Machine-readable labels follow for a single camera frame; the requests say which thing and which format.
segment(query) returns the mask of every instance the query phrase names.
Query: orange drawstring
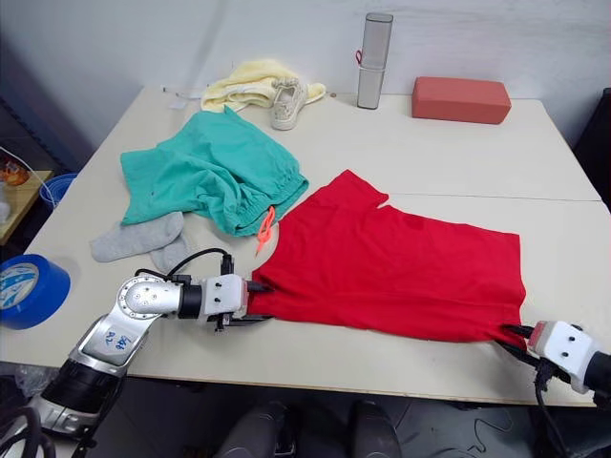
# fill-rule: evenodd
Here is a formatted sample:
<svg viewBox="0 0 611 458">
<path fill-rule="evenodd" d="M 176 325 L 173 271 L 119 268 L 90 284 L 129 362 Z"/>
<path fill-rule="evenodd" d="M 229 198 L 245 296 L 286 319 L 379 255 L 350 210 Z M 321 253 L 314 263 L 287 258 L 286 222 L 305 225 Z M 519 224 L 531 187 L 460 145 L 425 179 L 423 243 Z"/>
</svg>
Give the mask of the orange drawstring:
<svg viewBox="0 0 611 458">
<path fill-rule="evenodd" d="M 271 239 L 271 225 L 274 223 L 275 217 L 276 210 L 274 209 L 273 205 L 270 205 L 267 216 L 261 222 L 261 227 L 259 228 L 259 233 L 257 234 L 259 246 L 257 247 L 257 253 L 255 253 L 255 256 L 259 254 L 259 252 L 263 249 L 263 246 L 269 241 L 269 239 Z"/>
</svg>

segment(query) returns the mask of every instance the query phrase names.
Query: red foam block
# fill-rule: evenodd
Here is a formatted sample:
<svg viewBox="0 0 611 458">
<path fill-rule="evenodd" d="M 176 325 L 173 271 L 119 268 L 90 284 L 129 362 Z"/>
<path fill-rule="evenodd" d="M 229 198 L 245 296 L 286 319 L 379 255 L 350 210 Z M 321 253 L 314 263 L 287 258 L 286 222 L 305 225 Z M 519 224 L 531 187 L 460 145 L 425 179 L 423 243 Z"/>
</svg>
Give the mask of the red foam block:
<svg viewBox="0 0 611 458">
<path fill-rule="evenodd" d="M 411 96 L 413 117 L 500 124 L 511 108 L 497 81 L 418 76 Z"/>
</svg>

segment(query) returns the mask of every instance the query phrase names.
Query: red shirt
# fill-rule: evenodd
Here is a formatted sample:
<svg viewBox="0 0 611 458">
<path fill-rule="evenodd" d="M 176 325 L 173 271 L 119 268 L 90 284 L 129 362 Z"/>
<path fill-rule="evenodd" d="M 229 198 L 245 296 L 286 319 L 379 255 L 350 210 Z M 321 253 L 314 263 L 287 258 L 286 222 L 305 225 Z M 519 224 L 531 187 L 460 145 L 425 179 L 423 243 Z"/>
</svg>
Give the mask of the red shirt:
<svg viewBox="0 0 611 458">
<path fill-rule="evenodd" d="M 280 222 L 249 313 L 471 342 L 507 336 L 526 292 L 519 236 L 410 215 L 351 171 Z"/>
</svg>

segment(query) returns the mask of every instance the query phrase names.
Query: orange object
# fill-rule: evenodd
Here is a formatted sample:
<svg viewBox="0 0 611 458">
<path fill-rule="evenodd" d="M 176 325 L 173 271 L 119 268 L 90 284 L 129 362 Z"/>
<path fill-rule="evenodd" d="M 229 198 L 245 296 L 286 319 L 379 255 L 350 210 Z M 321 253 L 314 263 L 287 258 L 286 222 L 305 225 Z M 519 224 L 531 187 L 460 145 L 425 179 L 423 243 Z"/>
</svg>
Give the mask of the orange object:
<svg viewBox="0 0 611 458">
<path fill-rule="evenodd" d="M 259 254 L 259 252 L 263 249 L 263 246 L 269 241 L 269 239 L 271 239 L 271 225 L 274 223 L 275 217 L 276 209 L 273 206 L 270 206 L 267 216 L 263 219 L 263 221 L 261 221 L 261 227 L 259 228 L 259 233 L 257 234 L 259 246 L 257 246 L 257 253 L 255 253 L 255 256 Z"/>
<path fill-rule="evenodd" d="M 12 161 L 8 161 L 2 171 L 2 180 L 9 186 L 19 186 L 28 181 L 28 178 L 30 178 L 30 173 Z"/>
<path fill-rule="evenodd" d="M 411 96 L 413 117 L 500 124 L 511 108 L 497 81 L 419 76 Z"/>
</svg>

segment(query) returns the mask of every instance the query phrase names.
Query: black cable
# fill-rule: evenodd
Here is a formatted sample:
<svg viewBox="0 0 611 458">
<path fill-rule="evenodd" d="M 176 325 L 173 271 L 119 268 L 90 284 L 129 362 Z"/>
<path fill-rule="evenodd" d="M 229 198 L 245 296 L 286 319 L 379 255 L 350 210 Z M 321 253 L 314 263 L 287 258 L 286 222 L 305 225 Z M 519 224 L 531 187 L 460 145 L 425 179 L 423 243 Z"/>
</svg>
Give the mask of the black cable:
<svg viewBox="0 0 611 458">
<path fill-rule="evenodd" d="M 49 436 L 42 434 L 40 436 L 40 446 L 42 447 L 42 452 L 45 458 L 55 458 L 55 445 L 53 441 L 49 439 Z"/>
<path fill-rule="evenodd" d="M 547 422 L 547 425 L 550 427 L 550 429 L 552 429 L 554 437 L 558 441 L 558 445 L 560 447 L 560 454 L 562 455 L 563 458 L 569 458 L 570 455 L 569 455 L 568 449 L 566 448 L 566 444 L 564 444 L 564 440 L 562 439 L 562 435 L 560 434 L 558 426 L 556 425 L 556 422 L 552 418 L 552 415 L 550 415 L 550 411 L 548 410 L 547 406 L 543 402 L 543 395 L 541 393 L 540 386 L 535 386 L 535 396 L 537 397 L 538 406 L 541 407 L 541 410 L 543 411 L 543 416 L 545 417 L 545 421 Z"/>
<path fill-rule="evenodd" d="M 505 428 L 503 427 L 498 427 L 497 425 L 493 425 L 492 423 L 488 422 L 487 420 L 484 420 L 483 418 L 476 418 L 474 420 L 474 436 L 475 439 L 477 439 L 477 442 L 479 442 L 480 447 L 475 444 L 473 446 L 469 447 L 469 451 L 471 451 L 472 449 L 477 450 L 479 453 L 486 453 L 486 450 L 488 449 L 486 447 L 486 444 L 484 444 L 484 441 L 481 440 L 481 438 L 479 437 L 479 433 L 477 432 L 477 422 L 481 422 L 484 425 L 491 427 L 492 429 L 497 430 L 498 432 L 509 432 L 513 429 L 514 427 L 514 420 L 512 420 L 512 416 L 510 415 L 510 413 L 507 411 L 506 408 L 503 408 L 503 410 L 505 411 L 505 413 L 507 414 L 507 418 L 509 419 L 509 425 Z"/>
<path fill-rule="evenodd" d="M 0 445 L 0 455 L 2 455 L 3 453 L 6 453 L 7 451 L 9 451 L 11 449 L 12 446 L 14 446 L 16 443 L 18 443 L 19 441 L 23 441 L 24 439 L 28 439 L 28 431 L 27 430 L 23 430 L 18 434 L 15 434 L 14 436 L 11 436 L 9 439 L 7 439 L 7 441 L 5 443 L 3 443 L 2 445 Z M 21 455 L 22 458 L 27 456 L 25 454 L 25 450 L 24 450 L 24 454 Z"/>
<path fill-rule="evenodd" d="M 564 440 L 562 439 L 562 435 L 560 434 L 558 426 L 556 425 L 554 418 L 552 418 L 550 411 L 545 405 L 545 402 L 543 401 L 543 395 L 541 393 L 541 391 L 547 391 L 547 383 L 554 376 L 556 370 L 557 366 L 554 363 L 543 358 L 539 360 L 539 365 L 537 366 L 537 376 L 535 377 L 535 396 L 537 397 L 537 404 L 543 412 L 543 417 L 545 417 L 545 421 L 547 422 L 549 428 L 552 430 L 554 438 L 556 439 L 558 446 L 560 447 L 560 454 L 563 458 L 569 458 L 570 455 L 566 444 L 564 444 Z"/>
<path fill-rule="evenodd" d="M 10 437 L 4 444 L 0 446 L 0 453 L 4 453 L 12 447 L 16 442 L 22 439 L 26 440 L 26 444 L 23 447 L 22 458 L 34 458 L 38 451 L 38 445 L 41 441 L 42 427 L 40 425 L 40 416 L 31 407 L 18 407 L 9 410 L 8 412 L 0 415 L 0 428 L 12 423 L 17 418 L 24 416 L 28 422 L 27 429 L 24 429 L 19 434 Z"/>
<path fill-rule="evenodd" d="M 405 416 L 408 414 L 408 411 L 410 410 L 411 405 L 413 404 L 413 401 L 411 399 L 408 400 L 408 404 L 405 406 L 405 409 L 403 410 L 403 414 L 401 414 L 401 417 L 399 418 L 399 421 L 397 422 L 397 424 L 394 426 L 394 429 L 398 429 L 399 426 L 401 426 L 401 424 L 403 423 L 403 420 L 405 419 Z"/>
<path fill-rule="evenodd" d="M 185 265 L 187 262 L 190 262 L 190 261 L 194 260 L 195 258 L 198 258 L 198 257 L 203 256 L 203 255 L 207 255 L 207 254 L 209 254 L 209 253 L 220 253 L 220 254 L 222 254 L 223 256 L 229 256 L 229 253 L 227 253 L 227 252 L 226 252 L 225 250 L 223 250 L 222 248 L 207 248 L 207 249 L 205 249 L 205 250 L 201 250 L 201 251 L 198 251 L 197 253 L 194 253 L 193 255 L 191 255 L 191 256 L 189 256 L 189 257 L 185 258 L 184 260 L 182 260 L 181 262 L 179 262 L 178 264 L 176 264 L 176 265 L 174 266 L 174 268 L 173 268 L 173 269 L 172 269 L 170 272 L 168 272 L 168 275 L 167 275 L 167 276 L 168 276 L 168 277 L 172 277 L 172 276 L 173 276 L 174 274 L 176 274 L 176 273 L 177 273 L 177 272 L 178 272 L 178 271 L 181 269 L 181 267 L 182 267 L 182 266 L 184 266 L 184 265 Z"/>
<path fill-rule="evenodd" d="M 155 277 L 159 277 L 160 279 L 164 279 L 166 281 L 170 280 L 170 278 L 167 275 L 160 274 L 159 272 L 156 272 L 156 271 L 151 270 L 151 269 L 138 269 L 134 275 L 138 276 L 140 274 L 149 274 L 149 275 L 153 275 Z"/>
</svg>

